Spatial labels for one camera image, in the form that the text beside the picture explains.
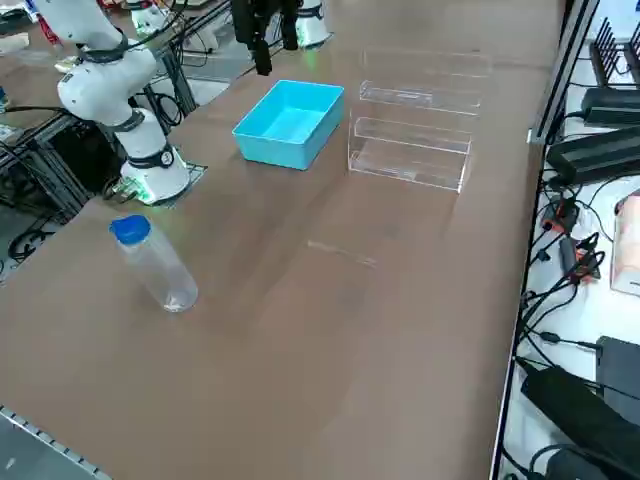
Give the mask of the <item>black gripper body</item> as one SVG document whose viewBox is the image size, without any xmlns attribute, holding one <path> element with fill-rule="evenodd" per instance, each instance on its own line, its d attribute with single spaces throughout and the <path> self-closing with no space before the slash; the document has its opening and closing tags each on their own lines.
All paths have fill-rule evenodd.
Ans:
<svg viewBox="0 0 640 480">
<path fill-rule="evenodd" d="M 234 0 L 233 24 L 236 40 L 254 43 L 265 39 L 271 17 L 279 12 L 283 19 L 297 21 L 300 2 L 297 0 Z"/>
</svg>

